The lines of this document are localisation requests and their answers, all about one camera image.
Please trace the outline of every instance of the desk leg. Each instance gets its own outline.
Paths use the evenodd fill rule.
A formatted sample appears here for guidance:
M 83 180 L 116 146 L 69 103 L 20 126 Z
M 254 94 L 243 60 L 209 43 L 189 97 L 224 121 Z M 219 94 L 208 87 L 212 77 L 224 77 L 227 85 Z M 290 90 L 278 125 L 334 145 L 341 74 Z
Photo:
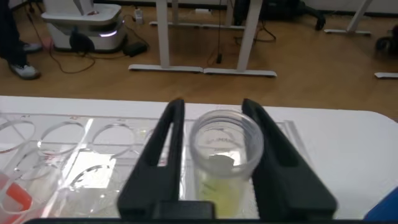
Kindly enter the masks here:
M 398 73 L 377 72 L 374 75 L 378 78 L 398 78 Z
M 173 72 L 203 72 L 201 67 L 170 66 L 169 54 L 169 26 L 167 24 L 167 1 L 156 0 L 157 35 L 159 39 L 159 65 L 130 65 L 129 70 L 154 70 Z
M 163 68 L 170 66 L 169 58 L 169 27 L 167 25 L 167 1 L 156 0 L 156 16 L 159 25 L 157 35 L 159 36 L 160 65 Z
M 172 0 L 173 24 L 178 25 L 178 0 Z
M 349 23 L 346 30 L 338 30 L 338 29 L 325 29 L 327 34 L 347 34 L 347 33 L 355 33 L 370 36 L 372 33 L 370 31 L 361 31 L 356 30 L 358 28 L 358 24 L 362 19 L 363 15 L 365 14 L 366 10 L 368 9 L 369 5 L 372 3 L 373 0 L 364 0 L 362 2 L 361 7 L 359 7 L 358 11 L 356 11 L 355 16 Z
M 221 69 L 221 68 L 206 68 L 203 70 L 204 73 L 209 73 L 209 74 L 224 73 L 232 75 L 261 75 L 261 76 L 276 77 L 276 73 L 273 71 L 246 70 L 246 67 L 248 66 L 249 62 L 251 47 L 253 44 L 253 38 L 256 34 L 261 5 L 262 5 L 262 0 L 250 1 L 248 17 L 246 19 L 246 28 L 244 29 L 237 69 L 234 70 L 234 69 Z
M 234 15 L 234 6 L 233 2 L 235 0 L 226 0 L 226 17 L 225 17 L 225 26 L 229 27 L 232 25 L 232 18 Z

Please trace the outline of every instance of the white machine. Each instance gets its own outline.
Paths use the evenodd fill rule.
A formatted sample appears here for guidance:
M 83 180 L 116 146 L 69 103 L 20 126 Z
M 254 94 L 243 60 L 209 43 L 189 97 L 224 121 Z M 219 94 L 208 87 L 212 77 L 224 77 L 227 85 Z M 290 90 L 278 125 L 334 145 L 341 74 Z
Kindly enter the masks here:
M 127 41 L 121 6 L 94 4 L 93 0 L 44 0 L 43 20 L 53 39 L 55 50 L 71 50 L 70 36 L 78 32 L 87 36 L 94 51 L 113 53 Z

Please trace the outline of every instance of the wall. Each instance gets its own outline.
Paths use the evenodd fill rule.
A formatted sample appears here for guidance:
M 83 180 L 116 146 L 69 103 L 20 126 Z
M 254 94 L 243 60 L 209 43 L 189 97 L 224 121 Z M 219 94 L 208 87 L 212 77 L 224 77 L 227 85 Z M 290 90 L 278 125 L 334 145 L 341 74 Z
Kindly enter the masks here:
M 150 1 L 155 0 L 130 0 L 130 1 Z M 363 0 L 303 0 L 308 6 L 320 10 L 339 10 L 339 11 L 356 11 Z M 219 0 L 179 0 L 181 3 L 193 4 L 219 4 Z M 383 12 L 398 14 L 398 0 L 373 0 L 368 12 Z

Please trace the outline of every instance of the wooden floor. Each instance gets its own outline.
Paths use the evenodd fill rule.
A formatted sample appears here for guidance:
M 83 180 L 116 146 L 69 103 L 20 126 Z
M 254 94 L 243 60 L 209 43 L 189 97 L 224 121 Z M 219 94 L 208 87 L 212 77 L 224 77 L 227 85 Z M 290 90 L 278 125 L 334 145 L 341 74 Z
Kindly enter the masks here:
M 132 14 L 132 7 L 123 7 Z M 36 42 L 37 36 L 23 9 L 15 14 L 22 40 Z M 241 104 L 243 98 L 267 106 L 369 110 L 398 118 L 398 80 L 378 80 L 375 72 L 398 72 L 398 60 L 381 60 L 374 55 L 377 38 L 386 35 L 395 19 L 365 18 L 360 27 L 371 30 L 372 37 L 328 35 L 313 29 L 316 20 L 303 17 L 296 22 L 266 22 L 277 37 L 276 43 L 257 43 L 251 52 L 250 69 L 274 70 L 277 78 L 204 75 L 192 73 L 129 72 L 132 63 L 159 64 L 157 28 L 147 25 L 155 20 L 155 9 L 144 8 L 146 24 L 137 33 L 150 43 L 150 50 L 134 58 L 97 60 L 94 67 L 79 74 L 64 74 L 48 52 L 29 56 L 42 78 L 23 81 L 0 61 L 0 95 L 93 98 L 109 100 L 170 101 L 183 98 L 189 103 Z M 218 23 L 218 12 L 195 15 L 181 9 L 182 21 Z M 345 28 L 350 17 L 328 16 L 327 28 Z M 39 34 L 49 34 L 38 16 L 34 18 Z M 234 68 L 239 47 L 235 30 L 221 31 L 223 63 L 212 67 Z M 269 38 L 265 32 L 259 37 Z M 207 67 L 215 60 L 217 30 L 173 27 L 169 30 L 172 65 Z M 90 64 L 87 58 L 57 54 L 65 70 L 74 71 Z

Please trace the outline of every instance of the transparent tray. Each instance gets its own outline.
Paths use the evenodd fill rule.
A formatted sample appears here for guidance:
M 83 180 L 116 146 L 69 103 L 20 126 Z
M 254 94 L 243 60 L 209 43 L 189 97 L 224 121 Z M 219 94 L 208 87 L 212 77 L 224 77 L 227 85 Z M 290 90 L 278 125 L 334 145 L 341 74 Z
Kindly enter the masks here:
M 0 217 L 5 218 L 0 218 L 0 223 L 37 217 L 118 217 L 118 193 L 157 122 L 147 118 L 2 114 Z M 193 122 L 185 120 L 181 200 L 195 199 L 186 138 Z M 294 123 L 278 125 L 311 166 Z M 158 166 L 165 165 L 169 141 L 170 136 Z M 10 189 L 25 197 L 16 197 Z M 258 218 L 251 184 L 236 218 Z

